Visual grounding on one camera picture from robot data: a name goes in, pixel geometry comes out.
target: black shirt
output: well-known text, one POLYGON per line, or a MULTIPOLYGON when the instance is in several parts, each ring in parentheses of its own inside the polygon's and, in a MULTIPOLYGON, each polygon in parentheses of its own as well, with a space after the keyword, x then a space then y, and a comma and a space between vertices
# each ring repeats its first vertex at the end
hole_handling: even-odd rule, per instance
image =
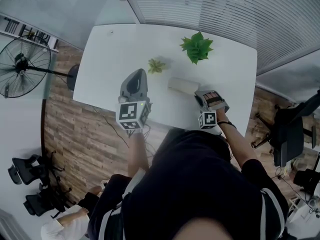
POLYGON ((217 220, 233 239, 259 239, 263 188, 273 192, 287 217, 288 204, 262 164, 252 159, 238 171, 218 136, 186 132, 153 161, 122 202, 127 240, 172 239, 193 218, 217 220))

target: floor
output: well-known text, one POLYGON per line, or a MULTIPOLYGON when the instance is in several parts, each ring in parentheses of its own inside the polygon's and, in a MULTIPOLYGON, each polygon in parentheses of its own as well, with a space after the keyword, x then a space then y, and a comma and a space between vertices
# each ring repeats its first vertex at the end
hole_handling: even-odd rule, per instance
MULTIPOLYGON (((55 64, 56 71, 68 73, 73 65, 80 63, 81 51, 62 42, 59 43, 58 50, 59 54, 55 64)), ((124 140, 127 141, 128 139, 115 122, 114 112, 97 108, 97 111, 104 118, 95 112, 92 106, 74 101, 72 99, 73 93, 68 90, 63 80, 66 79, 55 76, 51 82, 49 99, 45 108, 45 147, 49 151, 56 150, 53 159, 54 164, 65 168, 64 172, 58 173, 61 178, 61 185, 66 190, 69 187, 72 188, 69 198, 77 202, 85 196, 89 188, 99 185, 101 180, 107 180, 115 173, 127 174, 126 154, 128 148, 107 124, 105 118, 115 127, 124 140)), ((267 128, 255 119, 255 114, 260 112, 266 120, 272 122, 275 115, 275 104, 279 104, 283 108, 291 105, 283 98, 259 88, 255 89, 250 120, 245 135, 250 143, 259 141, 268 133, 267 128)), ((313 124, 316 124, 317 128, 320 129, 319 122, 315 122, 313 118, 307 118, 304 123, 310 129, 313 124)), ((166 136, 169 127, 151 122, 149 122, 149 125, 151 130, 147 138, 146 148, 151 163, 153 155, 166 136)), ((266 143, 256 149, 255 152, 270 177, 274 177, 274 182, 284 196, 287 199, 292 198, 295 195, 292 188, 295 190, 300 188, 293 185, 287 176, 284 178, 287 183, 275 177, 276 172, 281 174, 282 171, 274 166, 273 155, 269 153, 270 149, 269 143, 266 143)), ((317 155, 317 152, 305 149, 301 155, 299 168, 301 170, 312 169, 317 155)), ((231 162, 237 165, 234 158, 231 162)))

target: person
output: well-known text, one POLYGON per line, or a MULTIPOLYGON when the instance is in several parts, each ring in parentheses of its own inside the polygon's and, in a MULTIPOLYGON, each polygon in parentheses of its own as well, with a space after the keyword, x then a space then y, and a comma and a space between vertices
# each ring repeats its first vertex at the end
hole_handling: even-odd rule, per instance
POLYGON ((150 168, 144 136, 132 134, 128 176, 110 178, 90 218, 90 239, 278 239, 286 199, 224 108, 216 117, 226 140, 204 131, 171 135, 150 168), (241 171, 230 163, 229 146, 241 171))
POLYGON ((101 186, 91 188, 84 199, 41 227, 42 240, 79 240, 87 232, 89 218, 99 200, 101 186))

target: black wristband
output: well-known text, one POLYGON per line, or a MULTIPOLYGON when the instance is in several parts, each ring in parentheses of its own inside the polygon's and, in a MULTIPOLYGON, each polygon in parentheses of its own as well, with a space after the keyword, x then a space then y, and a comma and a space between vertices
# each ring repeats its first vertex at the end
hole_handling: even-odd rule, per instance
POLYGON ((220 122, 217 122, 217 125, 218 125, 218 126, 219 126, 219 125, 222 125, 222 124, 228 124, 228 125, 231 125, 231 126, 233 126, 234 128, 237 129, 237 127, 235 127, 235 125, 234 125, 232 122, 230 122, 230 121, 220 121, 220 122))

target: window blind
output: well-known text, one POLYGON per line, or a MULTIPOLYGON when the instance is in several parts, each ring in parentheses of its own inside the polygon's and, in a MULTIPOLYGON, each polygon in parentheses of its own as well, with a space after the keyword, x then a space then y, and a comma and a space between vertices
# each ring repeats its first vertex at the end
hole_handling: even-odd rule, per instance
POLYGON ((199 30, 257 50, 257 74, 320 48, 320 0, 128 0, 142 24, 199 30))

